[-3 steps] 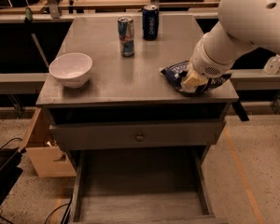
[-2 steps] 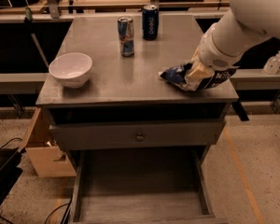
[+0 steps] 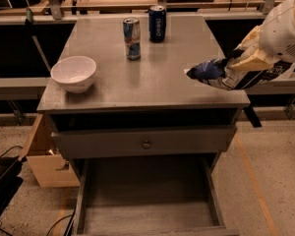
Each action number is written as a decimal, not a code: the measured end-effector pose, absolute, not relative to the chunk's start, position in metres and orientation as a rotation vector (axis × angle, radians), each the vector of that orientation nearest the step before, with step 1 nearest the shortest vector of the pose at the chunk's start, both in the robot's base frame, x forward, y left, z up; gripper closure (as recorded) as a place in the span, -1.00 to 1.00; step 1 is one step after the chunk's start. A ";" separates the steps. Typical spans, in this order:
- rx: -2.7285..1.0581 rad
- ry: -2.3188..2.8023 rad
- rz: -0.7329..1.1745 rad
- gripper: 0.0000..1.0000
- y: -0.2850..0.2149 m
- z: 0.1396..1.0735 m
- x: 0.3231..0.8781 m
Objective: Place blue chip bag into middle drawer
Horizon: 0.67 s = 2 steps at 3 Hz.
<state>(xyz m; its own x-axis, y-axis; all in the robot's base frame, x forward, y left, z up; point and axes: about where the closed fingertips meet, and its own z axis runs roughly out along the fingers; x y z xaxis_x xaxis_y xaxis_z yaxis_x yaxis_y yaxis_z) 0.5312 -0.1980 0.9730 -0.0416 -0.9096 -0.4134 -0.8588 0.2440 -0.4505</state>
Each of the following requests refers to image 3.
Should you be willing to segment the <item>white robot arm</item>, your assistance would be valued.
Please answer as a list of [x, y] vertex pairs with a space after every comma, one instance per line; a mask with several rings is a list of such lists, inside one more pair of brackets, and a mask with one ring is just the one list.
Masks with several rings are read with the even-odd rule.
[[243, 50], [227, 66], [237, 71], [262, 71], [279, 61], [295, 62], [295, 0], [274, 7], [236, 47]]

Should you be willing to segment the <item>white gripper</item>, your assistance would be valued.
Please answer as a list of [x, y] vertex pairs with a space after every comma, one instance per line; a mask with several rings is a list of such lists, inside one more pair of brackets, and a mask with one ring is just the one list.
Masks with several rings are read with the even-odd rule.
[[261, 26], [248, 32], [237, 49], [244, 52], [227, 64], [237, 71], [270, 69], [275, 57], [284, 62], [295, 62], [295, 0], [285, 0], [274, 7]]

